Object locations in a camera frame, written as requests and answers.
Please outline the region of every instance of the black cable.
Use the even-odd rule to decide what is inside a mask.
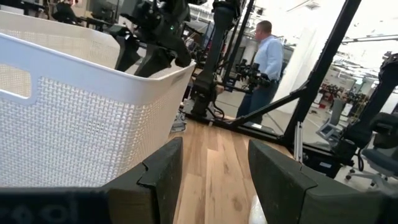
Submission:
[[[211,113],[211,115],[213,115],[214,119],[219,119],[212,111],[209,107],[207,107],[207,110]]]
[[[215,109],[217,109],[221,113],[221,115],[223,115],[223,117],[221,119],[224,120],[225,119],[225,113],[224,113],[224,111],[221,108],[219,108],[216,105],[216,101],[213,101],[213,106],[214,106]]]
[[[358,153],[355,154],[355,156],[358,157],[358,170],[362,172],[363,169],[364,169],[364,162],[363,162],[363,159],[362,159],[362,157],[361,157],[361,153],[362,153],[362,149],[360,149],[360,150],[358,151]]]

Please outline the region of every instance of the hardwood plank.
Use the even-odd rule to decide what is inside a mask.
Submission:
[[[208,128],[204,125],[198,125],[195,133],[195,139],[192,139],[191,155],[188,163],[188,173],[201,177],[206,176],[207,161],[207,135]]]
[[[209,149],[207,152],[207,173],[206,173],[206,208],[205,223],[222,223],[222,191],[223,191],[223,159],[222,152]]]
[[[177,224],[205,223],[205,194],[203,178],[187,174]]]
[[[174,223],[245,224],[256,194],[250,176],[248,143],[251,139],[225,129],[187,121],[183,133],[183,175]],[[274,149],[288,155],[275,144]]]
[[[243,179],[223,177],[222,223],[249,223],[249,200],[244,190]]]
[[[207,139],[208,139],[208,149],[218,151],[218,138],[219,128],[213,127],[209,128]]]
[[[230,131],[221,130],[222,150],[224,153],[224,174],[236,179],[242,179],[243,174],[236,155],[232,134]]]
[[[241,134],[233,133],[232,138],[243,177],[246,179],[251,179],[248,159],[248,145],[245,144],[244,138]]]

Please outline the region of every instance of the basket handle hole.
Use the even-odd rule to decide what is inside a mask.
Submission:
[[[0,90],[29,98],[32,95],[30,73],[19,68],[0,63]]]

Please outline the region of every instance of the black robotic arm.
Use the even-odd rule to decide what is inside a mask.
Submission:
[[[195,103],[191,110],[192,114],[206,116],[209,104],[216,100],[217,83],[214,71],[218,64],[224,37],[227,31],[239,22],[245,5],[246,0],[214,1],[213,3],[215,30],[203,71],[193,83],[191,98]]]
[[[116,70],[125,72],[134,65],[140,56],[137,54],[141,43],[146,44],[147,53],[135,75],[149,77],[170,67],[173,59],[179,67],[191,63],[190,52],[180,36],[180,25],[190,20],[188,3],[203,4],[206,1],[148,0],[125,1],[120,10],[121,16],[130,20],[134,30],[113,25],[109,33],[121,46]]]

